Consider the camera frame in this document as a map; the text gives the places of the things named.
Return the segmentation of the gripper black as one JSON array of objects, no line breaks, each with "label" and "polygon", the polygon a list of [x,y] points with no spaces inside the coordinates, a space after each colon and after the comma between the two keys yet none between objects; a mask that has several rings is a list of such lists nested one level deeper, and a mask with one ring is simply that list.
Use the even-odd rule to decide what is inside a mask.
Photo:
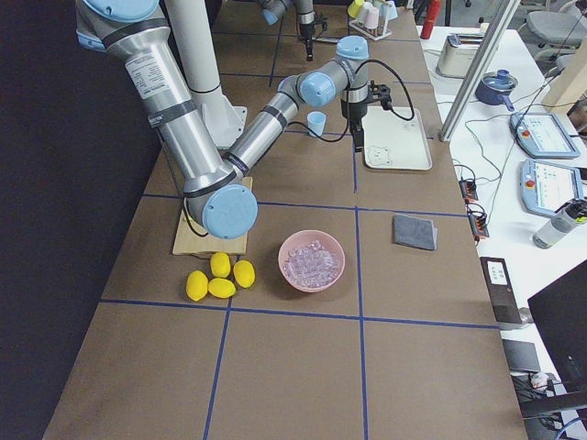
[{"label": "gripper black", "polygon": [[348,120],[349,128],[352,131],[354,152],[363,151],[364,148],[362,118],[367,114],[369,101],[370,92],[368,86],[347,88],[340,94],[341,111],[342,115]]},{"label": "gripper black", "polygon": [[316,14],[308,12],[304,14],[297,14],[297,25],[300,39],[305,43],[306,59],[312,61],[314,59],[313,53],[313,37],[316,29]]}]

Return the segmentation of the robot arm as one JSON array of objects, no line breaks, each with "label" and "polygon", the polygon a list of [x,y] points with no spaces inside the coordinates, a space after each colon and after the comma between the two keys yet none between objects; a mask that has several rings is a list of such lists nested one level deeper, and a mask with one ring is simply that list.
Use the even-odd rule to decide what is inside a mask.
[{"label": "robot arm", "polygon": [[80,44],[124,62],[150,125],[183,173],[188,215],[221,239],[253,227],[257,200],[242,180],[300,108],[364,100],[368,91],[368,42],[347,36],[332,60],[284,79],[248,121],[223,95],[204,2],[79,1],[75,9]]},{"label": "robot arm", "polygon": [[296,13],[299,39],[305,45],[306,60],[314,59],[313,41],[316,32],[316,13],[312,0],[257,0],[262,16],[268,25],[276,24],[292,7]]}]

